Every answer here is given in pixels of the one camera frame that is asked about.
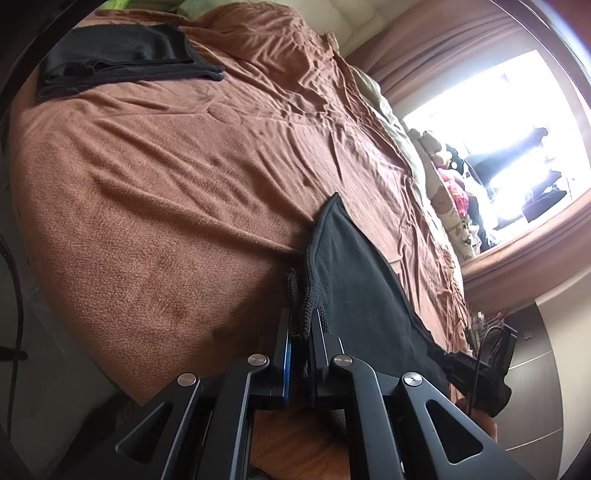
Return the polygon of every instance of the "triangular cutout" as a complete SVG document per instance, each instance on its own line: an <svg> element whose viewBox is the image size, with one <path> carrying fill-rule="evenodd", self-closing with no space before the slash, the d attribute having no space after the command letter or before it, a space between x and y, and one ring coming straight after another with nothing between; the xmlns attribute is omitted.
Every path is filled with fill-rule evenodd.
<svg viewBox="0 0 591 480"><path fill-rule="evenodd" d="M427 411L450 463L459 463L481 453L482 444L438 402L428 401Z"/></svg>
<svg viewBox="0 0 591 480"><path fill-rule="evenodd" d="M150 463L172 410L171 402L159 405L119 442L116 447L117 453L144 465Z"/></svg>

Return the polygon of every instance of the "silver screw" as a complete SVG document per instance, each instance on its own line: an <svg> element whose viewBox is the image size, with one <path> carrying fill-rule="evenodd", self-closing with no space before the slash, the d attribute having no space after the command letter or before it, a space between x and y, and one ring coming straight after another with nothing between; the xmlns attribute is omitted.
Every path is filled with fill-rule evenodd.
<svg viewBox="0 0 591 480"><path fill-rule="evenodd" d="M262 353L253 353L250 357L248 357L248 363L250 363L253 367L260 367L261 365L265 365L267 363L267 357Z"/></svg>
<svg viewBox="0 0 591 480"><path fill-rule="evenodd" d="M348 367L353 363L353 359L349 355L336 355L333 358L333 363L338 367Z"/></svg>
<svg viewBox="0 0 591 480"><path fill-rule="evenodd" d="M177 378L177 383L181 387L190 387L197 381L197 377L193 374L182 374L179 375Z"/></svg>
<svg viewBox="0 0 591 480"><path fill-rule="evenodd" d="M423 378L415 372L404 374L403 380L404 383L406 383L409 387L418 387L421 383L423 383Z"/></svg>

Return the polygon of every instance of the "curtain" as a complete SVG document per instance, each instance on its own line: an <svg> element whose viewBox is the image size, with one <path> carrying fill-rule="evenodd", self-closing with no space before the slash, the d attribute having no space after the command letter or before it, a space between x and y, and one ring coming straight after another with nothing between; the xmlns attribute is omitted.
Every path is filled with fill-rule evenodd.
<svg viewBox="0 0 591 480"><path fill-rule="evenodd" d="M522 31L489 0L423 0L361 45L347 62L395 105L460 61Z"/></svg>
<svg viewBox="0 0 591 480"><path fill-rule="evenodd" d="M472 311L532 302L591 265L591 190L542 225L462 266Z"/></svg>

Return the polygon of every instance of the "orange fleece blanket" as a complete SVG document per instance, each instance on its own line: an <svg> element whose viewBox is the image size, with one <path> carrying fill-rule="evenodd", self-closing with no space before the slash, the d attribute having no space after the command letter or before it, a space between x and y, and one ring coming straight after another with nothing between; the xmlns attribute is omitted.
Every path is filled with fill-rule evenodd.
<svg viewBox="0 0 591 480"><path fill-rule="evenodd" d="M105 372L145 402L180 372L207 376L256 351L286 306L325 201L386 259L435 340L465 348L463 297L409 165L363 102L331 34L292 9L232 4L168 22L225 80L103 85L12 111L12 191L55 311ZM346 447L305 406L256 417L251 462L273 478L348 478Z"/></svg>

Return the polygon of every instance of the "black cable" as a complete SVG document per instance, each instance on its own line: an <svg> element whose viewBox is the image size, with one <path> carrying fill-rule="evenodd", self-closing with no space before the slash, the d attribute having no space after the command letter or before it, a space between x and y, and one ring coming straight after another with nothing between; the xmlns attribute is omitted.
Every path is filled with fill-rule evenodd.
<svg viewBox="0 0 591 480"><path fill-rule="evenodd" d="M12 375L10 378L10 390L8 391L8 411L6 416L6 435L10 439L12 435L12 411L14 409L14 395L17 389L17 375L18 375L18 359L21 355L22 344L22 330L24 326L24 309L22 306L22 290L21 283L18 278L17 263L10 249L7 246L6 240L0 235L0 254L2 255L10 276L12 278L12 286L14 288L14 296L17 301L17 337L14 341L14 357L12 359Z"/></svg>
<svg viewBox="0 0 591 480"><path fill-rule="evenodd" d="M493 330L500 330L501 334L497 337L495 344L492 347L491 352L495 351L495 348L498 345L499 340L505 334L505 330L503 329L503 327L499 327L498 325L493 325L492 327L490 327L486 331L486 333L484 334L484 337L482 337L482 340L480 342L480 347L478 347L478 357L477 357L477 363L476 363L476 375L474 377L474 387L472 388L472 395L470 395L470 399L468 401L468 411L467 411L468 418L472 418L472 409L474 408L474 402L476 401L476 386L478 385L478 373L480 373L480 359L482 357L482 346L484 345L484 342L485 342L488 334L491 333Z"/></svg>

